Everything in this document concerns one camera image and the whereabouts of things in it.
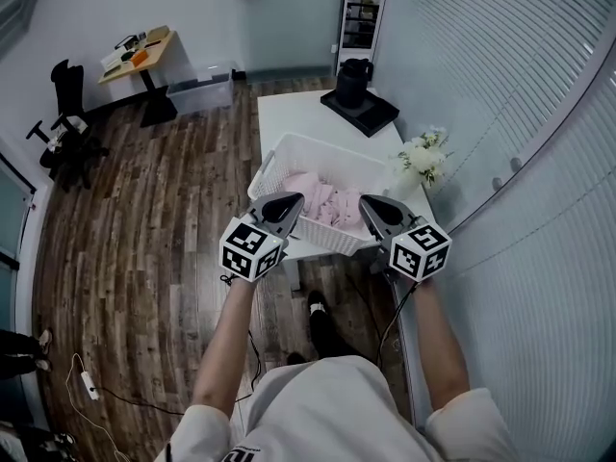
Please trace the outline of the person's black trousers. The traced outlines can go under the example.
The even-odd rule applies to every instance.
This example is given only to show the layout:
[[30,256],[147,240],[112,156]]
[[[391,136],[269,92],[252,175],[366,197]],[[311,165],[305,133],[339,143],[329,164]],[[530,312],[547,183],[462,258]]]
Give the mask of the person's black trousers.
[[339,334],[322,303],[309,305],[309,329],[311,342],[320,359],[358,356],[370,361]]

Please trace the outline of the pink clothes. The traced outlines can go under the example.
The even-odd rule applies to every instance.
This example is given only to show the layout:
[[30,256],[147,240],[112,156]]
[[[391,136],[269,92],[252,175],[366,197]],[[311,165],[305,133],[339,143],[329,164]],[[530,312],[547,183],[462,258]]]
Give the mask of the pink clothes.
[[284,192],[304,196],[302,214],[310,220],[346,231],[363,225],[359,210],[361,193],[355,189],[338,189],[322,181],[315,172],[293,174],[283,181],[282,188]]

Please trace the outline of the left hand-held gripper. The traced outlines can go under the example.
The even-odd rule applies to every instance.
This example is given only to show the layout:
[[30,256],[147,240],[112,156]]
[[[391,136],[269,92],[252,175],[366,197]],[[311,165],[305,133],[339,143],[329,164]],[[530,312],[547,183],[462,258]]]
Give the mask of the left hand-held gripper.
[[220,240],[220,266],[255,282],[285,257],[288,237],[303,210],[301,192],[277,192],[254,200],[240,217],[233,217]]

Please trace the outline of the black jug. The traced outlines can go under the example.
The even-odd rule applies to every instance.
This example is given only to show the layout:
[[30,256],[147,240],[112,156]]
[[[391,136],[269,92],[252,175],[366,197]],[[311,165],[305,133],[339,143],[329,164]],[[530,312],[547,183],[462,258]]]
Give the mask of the black jug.
[[337,75],[335,96],[338,103],[348,109],[359,108],[372,80],[373,63],[369,59],[347,59]]

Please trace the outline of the black square tray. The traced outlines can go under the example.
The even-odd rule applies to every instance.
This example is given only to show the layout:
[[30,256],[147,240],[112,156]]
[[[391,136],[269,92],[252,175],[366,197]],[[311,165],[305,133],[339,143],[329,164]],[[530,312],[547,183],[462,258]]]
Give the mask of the black square tray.
[[344,90],[342,95],[333,90],[321,97],[321,103],[367,138],[393,122],[399,114],[398,108],[367,89]]

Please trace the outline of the white laundry basket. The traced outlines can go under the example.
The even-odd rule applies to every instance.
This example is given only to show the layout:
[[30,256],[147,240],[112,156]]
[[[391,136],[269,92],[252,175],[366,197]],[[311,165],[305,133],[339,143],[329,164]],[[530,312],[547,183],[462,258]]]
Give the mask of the white laundry basket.
[[[294,133],[284,134],[260,166],[247,190],[250,199],[284,192],[283,181],[297,173],[315,172],[338,189],[361,194],[382,194],[386,188],[386,165],[362,154]],[[373,240],[363,222],[359,229],[340,230],[306,218],[302,212],[293,235],[347,256]]]

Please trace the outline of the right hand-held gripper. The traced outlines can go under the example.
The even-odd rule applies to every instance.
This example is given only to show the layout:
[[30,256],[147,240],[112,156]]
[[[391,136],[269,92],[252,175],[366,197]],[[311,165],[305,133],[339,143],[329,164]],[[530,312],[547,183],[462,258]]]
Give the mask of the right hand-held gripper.
[[452,239],[438,224],[384,195],[363,194],[358,208],[392,270],[422,282],[447,264]]

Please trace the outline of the person's left forearm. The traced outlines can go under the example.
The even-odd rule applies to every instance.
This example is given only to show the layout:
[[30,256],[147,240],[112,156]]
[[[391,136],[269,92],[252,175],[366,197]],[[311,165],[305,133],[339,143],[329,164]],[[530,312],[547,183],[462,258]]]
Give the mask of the person's left forearm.
[[255,282],[233,280],[193,386],[192,404],[216,408],[228,419],[243,376],[255,289]]

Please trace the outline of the wooden desk black pedestal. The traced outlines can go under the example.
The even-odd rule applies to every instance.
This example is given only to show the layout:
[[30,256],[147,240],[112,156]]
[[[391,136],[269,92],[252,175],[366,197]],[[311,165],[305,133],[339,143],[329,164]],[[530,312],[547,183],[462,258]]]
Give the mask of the wooden desk black pedestal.
[[141,119],[141,128],[172,121],[177,116],[177,110],[173,106],[171,100],[167,97],[165,88],[157,88],[150,76],[150,70],[162,64],[163,57],[176,40],[176,36],[177,33],[174,30],[169,31],[159,43],[143,48],[141,51],[137,52],[137,55],[141,52],[147,54],[143,60],[137,64],[133,64],[131,60],[127,63],[122,63],[117,70],[114,70],[113,72],[104,72],[98,80],[99,85],[104,85],[120,78],[135,74],[138,74],[141,77],[146,89],[147,99],[143,117]]

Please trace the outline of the white shelf unit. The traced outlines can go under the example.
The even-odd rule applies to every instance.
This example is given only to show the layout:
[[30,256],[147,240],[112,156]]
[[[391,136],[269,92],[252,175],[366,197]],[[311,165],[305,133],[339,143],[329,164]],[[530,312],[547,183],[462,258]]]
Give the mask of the white shelf unit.
[[386,0],[343,0],[337,67],[348,59],[373,59]]

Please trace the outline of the person's cream t-shirt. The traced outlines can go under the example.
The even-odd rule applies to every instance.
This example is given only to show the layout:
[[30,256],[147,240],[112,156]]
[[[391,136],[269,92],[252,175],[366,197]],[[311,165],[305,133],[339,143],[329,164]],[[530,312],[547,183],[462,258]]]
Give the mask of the person's cream t-shirt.
[[457,396],[418,431],[398,412],[381,371],[359,356],[276,368],[231,441],[216,408],[186,411],[155,462],[518,462],[486,388]]

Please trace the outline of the white flower bouquet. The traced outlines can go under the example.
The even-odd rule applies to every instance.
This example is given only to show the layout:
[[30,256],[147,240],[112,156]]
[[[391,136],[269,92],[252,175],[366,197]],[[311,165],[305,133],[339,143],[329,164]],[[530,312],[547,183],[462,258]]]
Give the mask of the white flower bouquet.
[[389,194],[403,200],[419,187],[431,188],[443,174],[444,163],[450,156],[444,148],[449,140],[446,129],[430,125],[423,132],[392,154],[389,158],[392,185]]

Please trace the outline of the clear plastic bin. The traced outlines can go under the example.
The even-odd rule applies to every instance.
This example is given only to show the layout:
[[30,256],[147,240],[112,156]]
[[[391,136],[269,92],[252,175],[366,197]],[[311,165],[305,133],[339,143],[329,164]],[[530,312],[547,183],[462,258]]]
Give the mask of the clear plastic bin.
[[188,115],[231,106],[233,88],[230,63],[187,64],[172,75],[166,97],[178,115]]

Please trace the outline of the white window blinds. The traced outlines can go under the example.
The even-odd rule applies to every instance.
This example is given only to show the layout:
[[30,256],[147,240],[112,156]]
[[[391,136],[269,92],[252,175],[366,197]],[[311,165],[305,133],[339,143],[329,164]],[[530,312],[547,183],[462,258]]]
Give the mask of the white window blinds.
[[405,139],[449,134],[427,196],[472,383],[523,460],[616,462],[616,0],[386,0],[374,83]]

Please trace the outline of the black framed glass door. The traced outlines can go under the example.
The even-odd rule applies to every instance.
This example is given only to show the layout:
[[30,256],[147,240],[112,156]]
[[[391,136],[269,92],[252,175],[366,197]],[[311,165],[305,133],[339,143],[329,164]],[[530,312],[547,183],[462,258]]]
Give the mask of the black framed glass door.
[[25,225],[37,189],[0,147],[0,267],[17,272]]

